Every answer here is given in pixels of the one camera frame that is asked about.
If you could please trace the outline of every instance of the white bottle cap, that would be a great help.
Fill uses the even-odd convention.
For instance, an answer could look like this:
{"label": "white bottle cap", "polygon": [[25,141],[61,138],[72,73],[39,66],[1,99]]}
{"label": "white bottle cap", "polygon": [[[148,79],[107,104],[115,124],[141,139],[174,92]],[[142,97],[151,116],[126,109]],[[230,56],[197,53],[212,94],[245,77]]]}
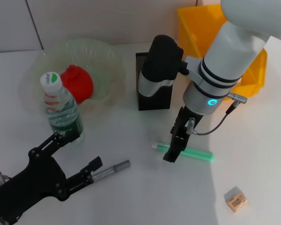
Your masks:
{"label": "white bottle cap", "polygon": [[62,88],[62,81],[58,73],[48,72],[41,76],[41,85],[47,94],[54,94]]}

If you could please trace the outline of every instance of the green highlighter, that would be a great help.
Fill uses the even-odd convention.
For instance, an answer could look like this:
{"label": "green highlighter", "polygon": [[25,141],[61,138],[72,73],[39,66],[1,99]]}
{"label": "green highlighter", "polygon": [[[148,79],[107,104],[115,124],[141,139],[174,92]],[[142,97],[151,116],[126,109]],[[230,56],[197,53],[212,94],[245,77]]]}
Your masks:
{"label": "green highlighter", "polygon": [[[155,143],[152,145],[152,147],[155,149],[162,150],[162,151],[168,151],[170,148],[170,145],[164,144],[164,143]],[[180,154],[183,156],[197,158],[197,159],[201,159],[201,160],[205,160],[205,161],[209,161],[209,162],[214,161],[214,154],[208,153],[208,152],[203,152],[203,151],[198,151],[198,150],[194,150],[194,149],[186,148]]]}

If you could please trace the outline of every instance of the plastic bottle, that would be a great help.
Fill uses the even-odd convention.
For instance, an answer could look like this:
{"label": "plastic bottle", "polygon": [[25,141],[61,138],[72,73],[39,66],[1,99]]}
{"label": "plastic bottle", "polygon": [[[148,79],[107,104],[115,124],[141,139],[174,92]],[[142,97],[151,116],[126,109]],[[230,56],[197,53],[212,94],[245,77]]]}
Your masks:
{"label": "plastic bottle", "polygon": [[71,132],[78,132],[84,138],[83,126],[79,116],[77,103],[72,94],[62,85],[59,74],[48,72],[41,76],[44,94],[44,112],[54,132],[66,137]]}

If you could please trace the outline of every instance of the white table surface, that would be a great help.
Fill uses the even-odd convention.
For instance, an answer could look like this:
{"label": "white table surface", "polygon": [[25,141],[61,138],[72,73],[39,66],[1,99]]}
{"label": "white table surface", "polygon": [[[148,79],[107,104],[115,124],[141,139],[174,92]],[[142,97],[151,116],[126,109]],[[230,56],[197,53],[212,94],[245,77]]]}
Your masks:
{"label": "white table surface", "polygon": [[[239,106],[209,136],[192,136],[189,147],[209,150],[215,162],[179,157],[163,161],[151,148],[170,141],[170,129],[183,106],[186,83],[174,84],[171,109],[139,112],[135,92],[135,53],[150,44],[117,45],[124,56],[125,88],[106,106],[87,112],[80,106],[86,137],[55,159],[67,177],[96,156],[104,167],[131,160],[131,167],[72,195],[65,202],[48,197],[27,212],[20,225],[272,225],[281,224],[281,41],[271,38],[266,85]],[[0,53],[0,171],[14,176],[28,163],[28,151],[51,130],[30,94],[26,71],[41,51]],[[224,102],[203,118],[209,131],[224,116]],[[238,186],[249,204],[234,214],[224,194]]]}

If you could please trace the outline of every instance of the red toy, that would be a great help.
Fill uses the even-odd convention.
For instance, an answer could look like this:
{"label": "red toy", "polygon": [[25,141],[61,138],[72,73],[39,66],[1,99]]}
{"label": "red toy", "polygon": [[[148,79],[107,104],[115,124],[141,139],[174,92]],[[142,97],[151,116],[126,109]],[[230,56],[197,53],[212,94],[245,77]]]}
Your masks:
{"label": "red toy", "polygon": [[60,77],[64,87],[72,93],[78,104],[92,95],[93,81],[88,72],[81,67],[70,65]]}

